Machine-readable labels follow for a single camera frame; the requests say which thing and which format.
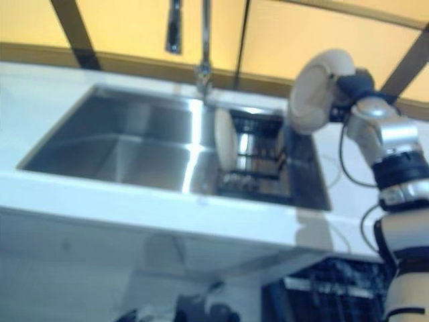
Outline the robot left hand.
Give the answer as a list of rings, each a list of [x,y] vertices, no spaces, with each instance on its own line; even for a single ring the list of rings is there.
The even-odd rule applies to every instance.
[[[120,317],[118,317],[115,322],[142,322],[143,317],[140,315],[137,309],[130,310]]]

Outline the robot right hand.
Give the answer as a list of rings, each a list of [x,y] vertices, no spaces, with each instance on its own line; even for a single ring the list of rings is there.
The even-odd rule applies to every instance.
[[[354,74],[335,76],[334,84],[352,103],[367,97],[378,96],[373,77],[366,68],[358,68]]]

